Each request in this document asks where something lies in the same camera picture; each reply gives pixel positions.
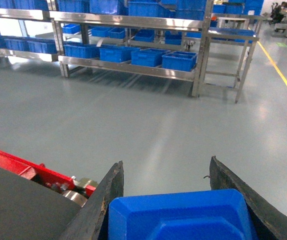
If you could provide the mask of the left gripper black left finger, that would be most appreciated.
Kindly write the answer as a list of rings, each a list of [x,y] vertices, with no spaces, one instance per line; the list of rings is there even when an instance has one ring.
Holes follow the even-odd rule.
[[[85,205],[60,235],[60,240],[107,240],[109,205],[124,195],[124,166],[113,164]]]

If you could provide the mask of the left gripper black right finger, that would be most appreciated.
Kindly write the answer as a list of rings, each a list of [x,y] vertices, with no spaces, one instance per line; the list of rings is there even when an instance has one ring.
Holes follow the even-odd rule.
[[[212,190],[235,189],[243,195],[258,239],[287,240],[287,216],[215,156],[210,160],[209,179]]]

